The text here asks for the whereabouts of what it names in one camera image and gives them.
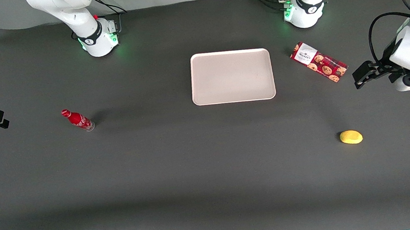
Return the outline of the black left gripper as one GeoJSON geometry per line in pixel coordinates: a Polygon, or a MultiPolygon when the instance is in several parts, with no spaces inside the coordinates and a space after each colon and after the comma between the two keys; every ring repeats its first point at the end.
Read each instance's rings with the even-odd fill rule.
{"type": "Polygon", "coordinates": [[[390,80],[390,83],[394,83],[397,79],[401,78],[403,73],[403,67],[398,66],[398,64],[390,60],[391,55],[397,51],[401,39],[394,38],[391,43],[383,51],[383,65],[375,67],[375,64],[372,61],[365,61],[361,64],[354,72],[354,85],[357,90],[361,89],[366,83],[374,80],[378,76],[384,77],[387,76],[390,80]]]}

